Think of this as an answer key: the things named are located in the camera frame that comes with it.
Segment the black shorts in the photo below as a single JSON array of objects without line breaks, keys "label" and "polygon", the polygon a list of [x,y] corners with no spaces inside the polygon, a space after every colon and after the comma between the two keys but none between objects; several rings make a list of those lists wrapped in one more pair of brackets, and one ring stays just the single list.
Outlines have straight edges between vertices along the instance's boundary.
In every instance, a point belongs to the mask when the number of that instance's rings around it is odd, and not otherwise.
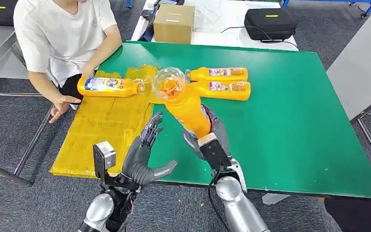
[{"label": "black shorts", "polygon": [[371,201],[325,198],[324,202],[343,232],[371,232]]},{"label": "black shorts", "polygon": [[77,83],[79,82],[80,77],[82,77],[82,74],[76,74],[76,75],[71,76],[68,79],[66,79],[66,82],[63,85],[63,87],[59,88],[60,93],[62,95],[72,96],[72,97],[75,97],[77,99],[82,100],[83,95],[80,94],[79,91],[77,90]]}]

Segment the cardboard box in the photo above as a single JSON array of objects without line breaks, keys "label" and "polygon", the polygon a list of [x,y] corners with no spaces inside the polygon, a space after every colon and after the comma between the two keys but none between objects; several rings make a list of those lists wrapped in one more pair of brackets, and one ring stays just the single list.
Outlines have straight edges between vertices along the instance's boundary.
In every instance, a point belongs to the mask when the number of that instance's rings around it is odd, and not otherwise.
[{"label": "cardboard box", "polygon": [[190,44],[194,11],[194,6],[161,5],[154,19],[156,41]]}]

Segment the man's arm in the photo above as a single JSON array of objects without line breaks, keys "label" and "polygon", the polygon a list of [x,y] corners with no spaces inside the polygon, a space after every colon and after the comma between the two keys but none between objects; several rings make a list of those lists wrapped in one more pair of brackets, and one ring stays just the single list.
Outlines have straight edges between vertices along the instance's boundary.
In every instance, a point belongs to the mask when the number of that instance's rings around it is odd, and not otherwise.
[{"label": "man's arm", "polygon": [[113,54],[122,44],[119,28],[116,24],[109,26],[104,30],[106,39],[97,48],[95,54],[86,63],[82,70],[82,77],[93,75],[94,69]]},{"label": "man's arm", "polygon": [[28,71],[28,77],[35,89],[49,101],[55,103],[63,96],[44,73]]}]

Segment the white t-shirt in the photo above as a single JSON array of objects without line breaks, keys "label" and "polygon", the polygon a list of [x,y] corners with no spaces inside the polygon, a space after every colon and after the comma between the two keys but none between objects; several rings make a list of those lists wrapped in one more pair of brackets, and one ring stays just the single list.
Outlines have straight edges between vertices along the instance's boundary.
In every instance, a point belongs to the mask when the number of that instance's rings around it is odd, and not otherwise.
[{"label": "white t-shirt", "polygon": [[50,71],[61,86],[82,73],[105,38],[104,30],[116,24],[109,0],[78,3],[72,15],[53,0],[19,0],[14,11],[16,37],[27,69]]}]

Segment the bottle label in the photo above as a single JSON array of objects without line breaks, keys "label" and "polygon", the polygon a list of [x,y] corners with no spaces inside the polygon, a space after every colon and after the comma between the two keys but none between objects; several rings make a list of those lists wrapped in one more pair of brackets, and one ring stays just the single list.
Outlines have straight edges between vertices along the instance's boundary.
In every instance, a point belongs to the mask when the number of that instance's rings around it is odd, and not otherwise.
[{"label": "bottle label", "polygon": [[123,88],[123,79],[106,77],[89,77],[85,82],[85,90],[117,90]]},{"label": "bottle label", "polygon": [[247,91],[247,83],[239,81],[236,84],[230,84],[229,89],[231,91]]},{"label": "bottle label", "polygon": [[[208,120],[208,122],[210,122],[210,118],[208,117],[208,114],[207,112],[205,112],[205,109],[204,107],[201,105],[200,106],[200,110],[201,110],[201,113],[205,116],[205,118]],[[178,122],[183,126],[183,128],[194,138],[197,139],[197,136],[196,134],[194,133],[194,131],[181,119],[178,119],[175,117],[175,119],[178,120]]]},{"label": "bottle label", "polygon": [[244,74],[242,68],[208,69],[210,76],[239,76]]},{"label": "bottle label", "polygon": [[218,81],[210,81],[210,90],[211,91],[227,91],[228,87],[223,85]]}]

